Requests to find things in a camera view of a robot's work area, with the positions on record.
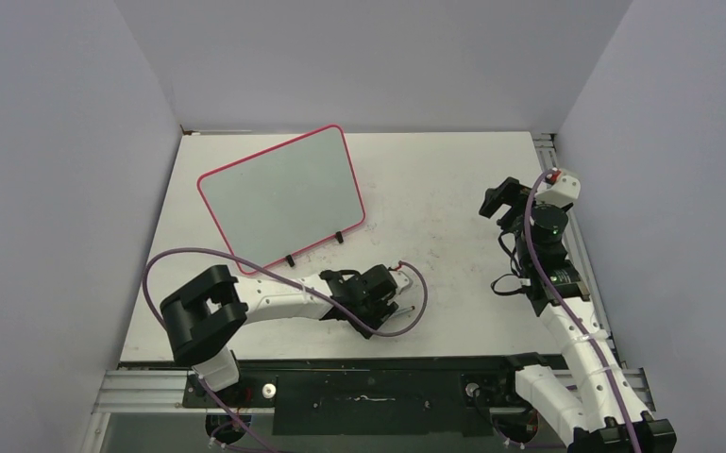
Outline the pink framed whiteboard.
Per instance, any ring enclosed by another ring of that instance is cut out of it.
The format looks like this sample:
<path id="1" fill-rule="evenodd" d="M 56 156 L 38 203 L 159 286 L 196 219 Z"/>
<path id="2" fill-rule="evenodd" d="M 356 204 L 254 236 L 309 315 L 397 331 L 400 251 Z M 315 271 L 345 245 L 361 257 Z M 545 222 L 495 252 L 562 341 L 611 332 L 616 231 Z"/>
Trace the pink framed whiteboard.
<path id="1" fill-rule="evenodd" d="M 263 267 L 342 242 L 366 219 L 345 132 L 327 125 L 201 175 L 228 252 Z"/>

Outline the white whiteboard marker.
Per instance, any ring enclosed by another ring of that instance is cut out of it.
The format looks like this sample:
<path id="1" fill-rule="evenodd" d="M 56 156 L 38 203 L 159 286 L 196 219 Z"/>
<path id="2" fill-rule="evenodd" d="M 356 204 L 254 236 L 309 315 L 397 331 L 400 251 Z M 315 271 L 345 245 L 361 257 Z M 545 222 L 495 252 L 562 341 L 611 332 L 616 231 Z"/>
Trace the white whiteboard marker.
<path id="1" fill-rule="evenodd" d="M 402 314 L 404 314 L 404 313 L 409 313 L 409 312 L 411 312 L 411 311 L 414 311 L 414 310 L 415 310 L 415 306 L 410 306 L 410 307 L 403 307 L 403 308 L 399 308 L 399 309 L 397 309 L 397 310 L 396 310 L 396 311 L 395 311 L 395 312 L 393 313 L 393 315 L 394 315 L 394 316 L 399 316 L 399 315 L 402 315 Z"/>

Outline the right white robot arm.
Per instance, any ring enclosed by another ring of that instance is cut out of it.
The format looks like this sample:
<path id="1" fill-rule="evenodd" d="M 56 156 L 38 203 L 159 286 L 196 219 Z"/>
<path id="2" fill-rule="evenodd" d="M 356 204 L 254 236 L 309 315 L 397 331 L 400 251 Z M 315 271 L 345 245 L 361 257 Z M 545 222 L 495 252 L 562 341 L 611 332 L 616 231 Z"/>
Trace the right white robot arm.
<path id="1" fill-rule="evenodd" d="M 548 422 L 568 452 L 671 452 L 673 426 L 632 387 L 568 256 L 563 236 L 579 190 L 576 177 L 551 170 L 531 187 L 508 177 L 484 194 L 480 216 L 506 210 L 497 224 L 514 241 L 502 248 L 519 281 L 512 293 L 527 297 L 573 379 L 564 384 L 535 353 L 516 355 L 496 379 L 498 395 Z"/>

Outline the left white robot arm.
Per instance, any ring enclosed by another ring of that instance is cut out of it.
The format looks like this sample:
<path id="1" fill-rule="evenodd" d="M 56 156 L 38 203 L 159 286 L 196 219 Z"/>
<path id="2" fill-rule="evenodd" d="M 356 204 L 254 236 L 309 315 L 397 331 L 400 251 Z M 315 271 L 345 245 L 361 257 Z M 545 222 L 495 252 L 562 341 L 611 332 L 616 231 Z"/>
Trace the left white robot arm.
<path id="1" fill-rule="evenodd" d="M 412 286 L 400 271 L 378 264 L 360 273 L 323 271 L 295 285 L 236 277 L 226 265 L 213 265 L 160 303 L 176 366 L 195 370 L 218 405 L 236 404 L 244 381 L 230 339 L 245 324 L 303 318 L 346 321 L 364 338 L 392 317 L 396 298 Z"/>

